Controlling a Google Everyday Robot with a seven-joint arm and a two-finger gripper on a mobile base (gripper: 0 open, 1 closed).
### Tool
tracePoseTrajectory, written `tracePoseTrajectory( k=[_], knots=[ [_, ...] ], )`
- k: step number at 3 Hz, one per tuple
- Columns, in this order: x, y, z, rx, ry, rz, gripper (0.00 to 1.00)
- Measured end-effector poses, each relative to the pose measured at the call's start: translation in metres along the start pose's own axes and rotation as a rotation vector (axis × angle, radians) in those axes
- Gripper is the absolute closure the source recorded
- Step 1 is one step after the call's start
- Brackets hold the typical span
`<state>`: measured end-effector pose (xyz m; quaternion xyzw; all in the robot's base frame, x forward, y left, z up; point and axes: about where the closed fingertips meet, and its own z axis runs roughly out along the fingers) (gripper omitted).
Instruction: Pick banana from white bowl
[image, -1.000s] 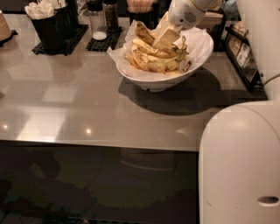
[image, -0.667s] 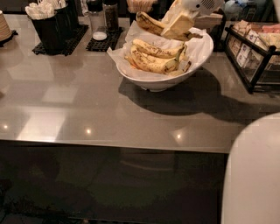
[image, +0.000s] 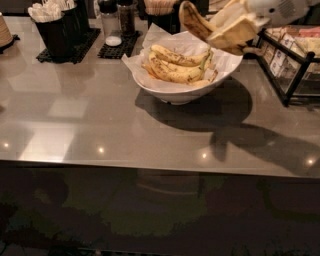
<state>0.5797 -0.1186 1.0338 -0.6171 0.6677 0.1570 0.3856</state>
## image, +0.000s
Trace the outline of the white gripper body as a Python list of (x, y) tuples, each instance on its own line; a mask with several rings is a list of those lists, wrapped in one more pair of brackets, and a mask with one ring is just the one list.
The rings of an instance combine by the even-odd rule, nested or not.
[(288, 25), (305, 16), (309, 10), (309, 0), (247, 0), (249, 11), (270, 25)]

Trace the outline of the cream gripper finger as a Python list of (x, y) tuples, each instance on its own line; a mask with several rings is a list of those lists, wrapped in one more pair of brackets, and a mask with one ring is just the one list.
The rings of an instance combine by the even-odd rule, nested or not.
[(206, 38), (208, 44), (220, 50), (243, 50), (247, 42), (254, 39), (259, 31), (269, 23), (269, 18), (255, 14), (231, 16)]
[(247, 0), (230, 0), (209, 22), (216, 28), (244, 26), (248, 22)]

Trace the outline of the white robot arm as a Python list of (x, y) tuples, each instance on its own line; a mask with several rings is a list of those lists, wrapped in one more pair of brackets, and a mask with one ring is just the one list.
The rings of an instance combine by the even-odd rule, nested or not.
[(211, 20), (207, 37), (214, 48), (240, 50), (267, 27), (281, 27), (307, 15), (320, 0), (231, 0)]

